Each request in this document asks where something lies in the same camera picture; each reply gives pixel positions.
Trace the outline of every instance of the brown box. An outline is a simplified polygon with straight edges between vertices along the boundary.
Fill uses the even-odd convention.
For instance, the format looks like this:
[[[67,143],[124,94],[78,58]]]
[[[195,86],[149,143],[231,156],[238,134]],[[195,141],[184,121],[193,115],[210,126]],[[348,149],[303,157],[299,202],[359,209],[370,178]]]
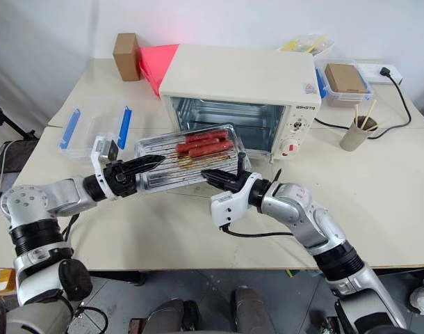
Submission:
[[[140,79],[140,49],[136,34],[118,33],[116,37],[113,58],[120,71],[123,81],[137,81]]]
[[[362,101],[363,94],[368,93],[357,68],[353,65],[330,63],[325,68],[325,75],[333,92],[359,94],[359,101],[350,101],[329,93],[328,104],[330,106],[354,106]]]

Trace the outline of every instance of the sausage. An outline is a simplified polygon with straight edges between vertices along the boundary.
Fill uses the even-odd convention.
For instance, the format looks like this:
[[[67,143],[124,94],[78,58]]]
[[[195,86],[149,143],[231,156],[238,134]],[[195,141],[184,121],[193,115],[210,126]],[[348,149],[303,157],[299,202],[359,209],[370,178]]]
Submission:
[[[200,148],[193,148],[189,150],[189,157],[195,158],[206,154],[225,151],[231,148],[232,146],[234,146],[234,143],[232,141],[220,141],[216,144],[202,146]]]
[[[175,150],[177,150],[178,153],[185,153],[185,152],[189,152],[191,148],[199,148],[200,146],[216,144],[219,141],[220,139],[218,138],[203,139],[202,141],[191,141],[185,144],[177,144],[177,146],[175,147]]]
[[[227,130],[217,130],[211,132],[204,132],[203,134],[193,134],[192,136],[186,136],[186,142],[189,143],[191,141],[200,141],[202,139],[210,138],[226,139]]]

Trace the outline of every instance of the oven timer dial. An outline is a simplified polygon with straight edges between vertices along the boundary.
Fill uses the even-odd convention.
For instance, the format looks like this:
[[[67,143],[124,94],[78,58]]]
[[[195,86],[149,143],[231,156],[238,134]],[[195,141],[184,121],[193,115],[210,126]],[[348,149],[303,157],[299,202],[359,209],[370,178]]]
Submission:
[[[295,139],[285,139],[280,145],[280,150],[282,150],[282,155],[284,157],[288,155],[293,155],[297,152],[298,142]]]

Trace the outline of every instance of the label on oven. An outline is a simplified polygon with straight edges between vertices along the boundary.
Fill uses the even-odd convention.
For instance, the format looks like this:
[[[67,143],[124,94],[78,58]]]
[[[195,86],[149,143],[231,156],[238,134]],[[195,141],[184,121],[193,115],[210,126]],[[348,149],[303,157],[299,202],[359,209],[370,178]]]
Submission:
[[[317,94],[317,88],[312,83],[304,83],[303,89],[306,94]]]

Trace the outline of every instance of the red object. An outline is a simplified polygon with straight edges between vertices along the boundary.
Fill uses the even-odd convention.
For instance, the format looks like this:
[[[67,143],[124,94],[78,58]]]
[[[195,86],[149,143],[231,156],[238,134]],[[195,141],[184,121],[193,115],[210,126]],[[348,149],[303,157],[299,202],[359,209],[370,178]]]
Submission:
[[[203,139],[201,141],[191,141],[185,144],[177,144],[175,150],[177,150],[178,153],[189,152],[189,150],[192,148],[199,148],[201,146],[216,144],[219,141],[220,139],[218,138]]]
[[[192,150],[189,150],[189,157],[195,158],[200,157],[202,155],[225,151],[231,148],[232,146],[234,146],[234,143],[232,143],[231,141],[221,141],[216,144],[202,146],[200,148],[193,148]]]
[[[141,73],[150,82],[156,96],[159,96],[159,86],[163,82],[173,56],[178,49],[178,44],[161,45],[159,47],[141,47],[141,60],[139,62]]]
[[[189,143],[191,141],[200,141],[202,139],[210,139],[210,138],[227,138],[227,130],[217,130],[211,132],[205,132],[203,134],[194,134],[192,136],[186,136],[186,142]]]

